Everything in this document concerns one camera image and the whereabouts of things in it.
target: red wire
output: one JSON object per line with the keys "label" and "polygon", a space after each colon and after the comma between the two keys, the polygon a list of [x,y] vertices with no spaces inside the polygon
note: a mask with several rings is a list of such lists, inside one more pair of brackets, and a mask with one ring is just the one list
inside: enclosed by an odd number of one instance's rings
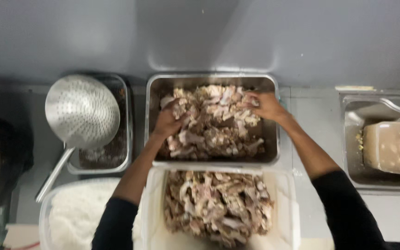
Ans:
{"label": "red wire", "polygon": [[32,248],[37,247],[39,245],[40,245],[40,242],[36,242],[36,243],[33,243],[33,244],[25,246],[25,247],[6,248],[5,250],[29,250],[29,249],[32,249]]}

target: black sleeve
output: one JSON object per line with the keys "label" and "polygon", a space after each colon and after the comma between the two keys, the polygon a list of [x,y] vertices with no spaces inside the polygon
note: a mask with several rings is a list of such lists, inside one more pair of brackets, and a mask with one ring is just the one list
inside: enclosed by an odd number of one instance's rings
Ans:
{"label": "black sleeve", "polygon": [[388,249],[371,212],[343,171],[312,181],[324,204],[336,250]]}
{"label": "black sleeve", "polygon": [[132,250],[132,225],[138,207],[128,201],[111,198],[92,240],[92,250]]}

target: stainless steel counter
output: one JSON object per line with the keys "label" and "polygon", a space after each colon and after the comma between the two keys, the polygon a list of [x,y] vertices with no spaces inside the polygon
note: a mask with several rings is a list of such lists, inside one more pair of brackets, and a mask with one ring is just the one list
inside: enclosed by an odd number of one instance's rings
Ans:
{"label": "stainless steel counter", "polygon": [[[17,125],[29,125],[35,138],[34,166],[21,177],[12,195],[12,223],[38,223],[41,205],[35,203],[34,196],[63,151],[62,143],[50,130],[45,118],[44,100],[47,91],[48,87],[43,86],[0,88],[0,116]],[[145,87],[133,87],[132,92],[135,158],[143,148],[144,141]],[[342,164],[342,124],[338,93],[333,89],[283,87],[280,94],[282,103],[304,130],[336,163]],[[330,238],[319,197],[290,139],[282,129],[281,157],[275,166],[294,174],[302,237]],[[75,176],[64,169],[55,186],[93,177]],[[363,198],[375,216],[384,238],[388,241],[400,241],[400,197],[363,195]]]}

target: shredded chicken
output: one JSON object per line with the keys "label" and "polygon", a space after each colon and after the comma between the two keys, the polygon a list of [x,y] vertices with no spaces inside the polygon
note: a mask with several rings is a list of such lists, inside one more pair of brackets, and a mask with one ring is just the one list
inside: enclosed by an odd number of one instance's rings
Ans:
{"label": "shredded chicken", "polygon": [[171,171],[164,197],[171,232],[184,231],[232,248],[272,227],[274,202],[260,176]]}
{"label": "shredded chicken", "polygon": [[187,91],[175,88],[172,95],[160,100],[161,108],[179,98],[174,116],[179,119],[186,111],[179,134],[167,139],[166,152],[172,158],[208,159],[211,157],[254,157],[264,152],[264,140],[250,136],[260,117],[245,108],[253,102],[242,87],[209,85]]}

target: hand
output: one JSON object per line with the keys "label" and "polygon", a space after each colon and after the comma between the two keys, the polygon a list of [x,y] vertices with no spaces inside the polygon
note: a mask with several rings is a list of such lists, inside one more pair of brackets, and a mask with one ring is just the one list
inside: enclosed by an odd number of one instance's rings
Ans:
{"label": "hand", "polygon": [[245,95],[250,96],[251,100],[259,102],[259,106],[247,102],[244,104],[245,107],[250,108],[254,114],[261,116],[264,119],[281,122],[281,120],[291,117],[291,114],[280,105],[274,93],[247,92]]}
{"label": "hand", "polygon": [[166,139],[169,136],[178,132],[183,124],[183,121],[189,116],[189,112],[184,113],[180,116],[180,119],[176,120],[173,114],[174,107],[178,105],[179,99],[175,99],[168,103],[160,112],[157,118],[157,124],[155,125],[155,129],[153,135],[156,135],[158,138]]}

